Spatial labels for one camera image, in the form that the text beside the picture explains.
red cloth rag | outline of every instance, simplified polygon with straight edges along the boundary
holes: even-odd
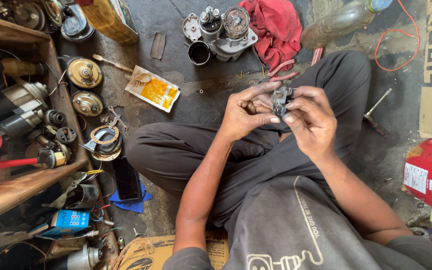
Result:
[[[291,2],[244,0],[239,6],[249,13],[249,27],[258,36],[254,47],[261,61],[270,66],[269,71],[273,71],[280,63],[292,59],[301,49],[300,36],[303,27]],[[280,71],[289,70],[293,66],[294,64],[287,65]]]

concrete floor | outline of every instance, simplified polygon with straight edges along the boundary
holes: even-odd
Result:
[[[303,27],[350,0],[291,0],[300,17]],[[138,127],[156,122],[180,122],[192,124],[219,124],[222,121],[227,98],[261,78],[260,73],[235,75],[241,71],[255,70],[259,63],[250,50],[246,50],[234,63],[220,63],[213,59],[205,68],[196,68],[188,59],[187,47],[183,45],[182,33],[184,18],[189,13],[199,14],[207,5],[220,10],[237,5],[236,1],[214,0],[199,2],[195,0],[125,1],[139,29],[140,42],[133,46],[121,47],[109,38],[95,33],[91,41],[81,44],[69,43],[62,38],[56,39],[59,55],[83,56],[91,58],[93,53],[126,66],[140,65],[158,74],[181,88],[181,96],[173,105],[171,113],[163,112],[124,91],[128,83],[127,73],[108,64],[101,64],[104,74],[103,83],[94,89],[105,103],[113,106],[122,114],[129,126],[123,132],[124,139]],[[405,8],[414,16],[420,30],[421,40],[425,40],[426,1],[402,0]],[[407,221],[415,213],[427,211],[417,209],[417,200],[401,191],[404,159],[408,150],[421,141],[418,130],[420,93],[423,75],[424,44],[417,56],[404,68],[389,72],[377,67],[374,61],[375,47],[381,34],[387,29],[400,28],[414,33],[410,19],[394,1],[389,9],[376,15],[367,29],[354,33],[329,44],[324,54],[341,50],[356,50],[365,53],[371,60],[372,78],[367,108],[386,92],[393,92],[372,114],[374,119],[385,126],[391,135],[387,138],[377,134],[366,123],[357,142],[350,169],[379,194],[400,216]],[[166,35],[166,46],[161,60],[150,58],[150,49],[155,33]],[[389,33],[381,43],[378,61],[381,65],[392,67],[401,65],[409,59],[416,48],[414,38],[400,33]],[[302,49],[295,57],[293,70],[303,73],[309,66],[312,52]],[[99,118],[89,119],[87,132],[100,126]],[[105,164],[111,171],[111,163]],[[111,179],[103,174],[99,177],[104,194],[111,193]],[[128,243],[134,239],[135,228],[147,236],[162,236],[174,233],[174,222],[178,202],[164,191],[142,178],[154,199],[144,203],[144,213],[139,214],[122,210],[116,206],[108,208],[115,222],[118,236]]]

red-handled pliers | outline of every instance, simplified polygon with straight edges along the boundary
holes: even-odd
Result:
[[[261,83],[267,83],[267,82],[278,82],[282,80],[287,80],[289,78],[292,78],[298,74],[298,72],[293,72],[289,75],[283,76],[283,77],[273,77],[278,71],[283,68],[284,66],[287,66],[289,64],[294,64],[294,59],[288,60],[286,62],[281,63],[279,66],[277,66],[273,71],[268,72],[267,76],[262,78],[261,80],[251,84],[249,87],[255,86],[257,84]]]

dark gray pants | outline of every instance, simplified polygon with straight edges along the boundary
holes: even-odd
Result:
[[[366,56],[342,51],[325,56],[290,85],[325,90],[337,118],[334,150],[345,163],[361,130],[370,78]],[[217,124],[145,125],[130,137],[126,155],[137,171],[180,199],[218,129]],[[275,176],[305,175],[326,183],[315,164],[299,150],[293,134],[279,143],[279,134],[288,132],[291,130],[284,122],[265,125],[235,142],[211,212],[216,226],[222,226],[238,209],[251,187]]]

man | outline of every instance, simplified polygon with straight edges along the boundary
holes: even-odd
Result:
[[[220,126],[138,129],[129,162],[181,198],[173,255],[163,269],[213,269],[209,217],[228,231],[223,269],[432,269],[432,242],[412,236],[345,165],[370,73],[363,54],[338,52],[291,83],[295,99],[283,122],[268,104],[276,82],[231,95]]]

